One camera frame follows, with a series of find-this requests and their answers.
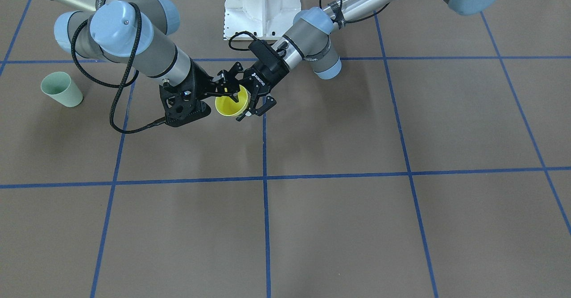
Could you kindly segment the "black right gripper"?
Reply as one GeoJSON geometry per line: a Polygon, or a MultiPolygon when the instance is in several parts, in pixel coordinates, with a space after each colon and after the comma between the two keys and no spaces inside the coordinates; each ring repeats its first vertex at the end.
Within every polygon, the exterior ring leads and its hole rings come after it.
{"type": "Polygon", "coordinates": [[[194,60],[191,59],[190,62],[187,77],[178,85],[178,92],[183,99],[202,100],[208,97],[219,97],[219,103],[240,101],[240,85],[236,78],[244,71],[240,62],[235,62],[230,70],[221,70],[215,80],[194,60]]]}

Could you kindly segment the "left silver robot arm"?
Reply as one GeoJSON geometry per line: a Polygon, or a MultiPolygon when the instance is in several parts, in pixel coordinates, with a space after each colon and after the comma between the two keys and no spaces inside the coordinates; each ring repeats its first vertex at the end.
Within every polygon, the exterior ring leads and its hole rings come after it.
{"type": "MultiPolygon", "coordinates": [[[[330,80],[341,71],[331,33],[382,12],[396,0],[335,0],[302,10],[301,0],[226,0],[224,38],[251,40],[246,48],[257,61],[244,71],[236,99],[218,97],[223,116],[261,116],[276,103],[270,95],[277,83],[301,62],[330,80]]],[[[459,15],[482,12],[496,0],[443,0],[459,15]]]]}

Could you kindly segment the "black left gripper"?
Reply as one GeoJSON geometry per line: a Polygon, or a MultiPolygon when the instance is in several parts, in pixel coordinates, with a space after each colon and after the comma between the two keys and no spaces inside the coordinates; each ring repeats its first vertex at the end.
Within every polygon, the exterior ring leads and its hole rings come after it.
{"type": "Polygon", "coordinates": [[[290,73],[283,56],[266,41],[255,40],[248,48],[258,60],[244,71],[243,78],[238,81],[240,91],[236,94],[234,102],[241,106],[245,105],[245,109],[236,117],[238,122],[248,114],[263,116],[273,108],[277,101],[269,93],[290,73]]]}

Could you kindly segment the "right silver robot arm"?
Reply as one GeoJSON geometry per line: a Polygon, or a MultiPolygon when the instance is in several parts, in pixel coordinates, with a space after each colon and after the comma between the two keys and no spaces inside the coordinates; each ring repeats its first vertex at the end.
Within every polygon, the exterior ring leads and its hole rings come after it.
{"type": "Polygon", "coordinates": [[[130,63],[141,74],[160,81],[167,110],[192,108],[208,97],[233,101],[245,92],[235,74],[206,74],[169,38],[180,15],[170,0],[51,0],[74,8],[54,24],[54,36],[74,56],[130,63]]]}

